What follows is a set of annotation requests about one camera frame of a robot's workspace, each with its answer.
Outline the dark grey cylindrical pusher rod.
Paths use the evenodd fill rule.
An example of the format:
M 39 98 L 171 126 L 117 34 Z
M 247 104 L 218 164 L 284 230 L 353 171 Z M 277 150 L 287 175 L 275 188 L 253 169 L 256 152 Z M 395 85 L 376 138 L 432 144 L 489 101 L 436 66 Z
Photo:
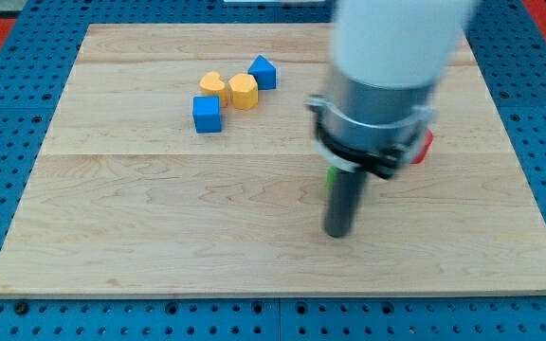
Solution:
M 352 230 L 367 173 L 336 169 L 334 185 L 329 189 L 323 229 L 329 236 L 340 238 Z

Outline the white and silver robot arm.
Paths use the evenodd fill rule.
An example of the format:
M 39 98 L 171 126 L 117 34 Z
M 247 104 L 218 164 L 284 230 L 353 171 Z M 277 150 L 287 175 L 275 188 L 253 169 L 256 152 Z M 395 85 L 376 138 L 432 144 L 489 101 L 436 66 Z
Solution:
M 350 233 L 368 174 L 390 179 L 423 150 L 430 94 L 479 5 L 476 0 L 340 1 L 323 92 L 306 101 L 336 173 L 323 221 Z

